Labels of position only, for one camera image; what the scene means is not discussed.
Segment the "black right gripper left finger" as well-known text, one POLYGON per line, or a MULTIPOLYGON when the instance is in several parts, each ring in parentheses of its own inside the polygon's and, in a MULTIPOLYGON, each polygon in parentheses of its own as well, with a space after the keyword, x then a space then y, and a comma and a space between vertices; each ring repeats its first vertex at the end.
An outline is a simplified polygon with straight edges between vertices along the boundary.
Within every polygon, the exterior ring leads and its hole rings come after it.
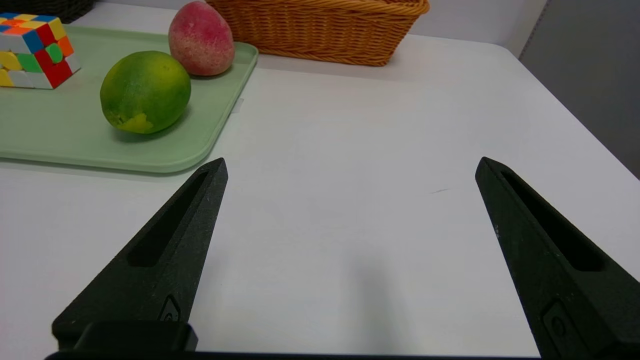
POLYGON ((189 318, 228 180, 199 167, 52 322, 60 351, 195 348, 189 318))

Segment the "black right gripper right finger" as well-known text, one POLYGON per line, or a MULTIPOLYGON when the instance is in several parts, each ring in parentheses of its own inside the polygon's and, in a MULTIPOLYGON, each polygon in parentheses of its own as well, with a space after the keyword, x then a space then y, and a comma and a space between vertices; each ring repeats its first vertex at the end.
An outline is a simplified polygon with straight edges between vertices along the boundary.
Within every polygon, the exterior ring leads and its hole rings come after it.
POLYGON ((640 284, 505 164, 475 181, 544 359, 637 359, 640 284))

